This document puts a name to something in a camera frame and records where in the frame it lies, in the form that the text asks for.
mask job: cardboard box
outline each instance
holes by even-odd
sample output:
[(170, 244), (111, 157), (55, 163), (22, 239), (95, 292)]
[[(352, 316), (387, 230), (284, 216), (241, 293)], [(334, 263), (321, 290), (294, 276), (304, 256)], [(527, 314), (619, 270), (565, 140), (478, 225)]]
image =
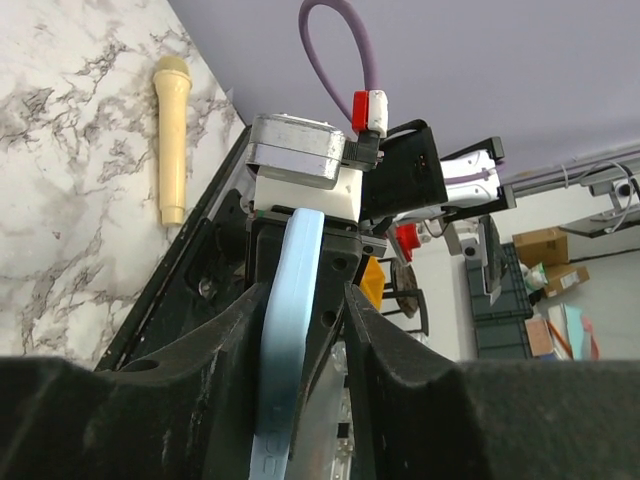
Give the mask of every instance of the cardboard box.
[(556, 265), (544, 269), (549, 284), (544, 287), (548, 298), (555, 297), (589, 280), (587, 267)]
[(559, 228), (545, 228), (513, 236), (518, 258), (527, 267), (542, 263), (545, 267), (569, 263), (567, 234)]

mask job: light blue object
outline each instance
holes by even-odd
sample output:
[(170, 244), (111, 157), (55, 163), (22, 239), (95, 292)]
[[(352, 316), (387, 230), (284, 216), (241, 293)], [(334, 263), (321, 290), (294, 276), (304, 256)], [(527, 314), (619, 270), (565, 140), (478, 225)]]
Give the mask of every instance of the light blue object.
[(282, 480), (316, 287), (324, 213), (297, 209), (287, 223), (260, 347), (250, 480)]
[(569, 335), (569, 346), (573, 353), (573, 359), (583, 360), (584, 325), (582, 324), (582, 310), (577, 307), (565, 305), (564, 315), (567, 319), (567, 333)]

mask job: white marble countertop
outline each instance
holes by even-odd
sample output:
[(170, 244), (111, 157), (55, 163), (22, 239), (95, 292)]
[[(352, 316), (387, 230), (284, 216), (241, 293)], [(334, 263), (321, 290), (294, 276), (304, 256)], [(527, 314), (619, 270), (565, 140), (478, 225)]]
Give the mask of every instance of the white marble countertop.
[(5, 0), (0, 354), (93, 367), (175, 235), (158, 222), (163, 55), (184, 58), (188, 207), (243, 124), (166, 0)]

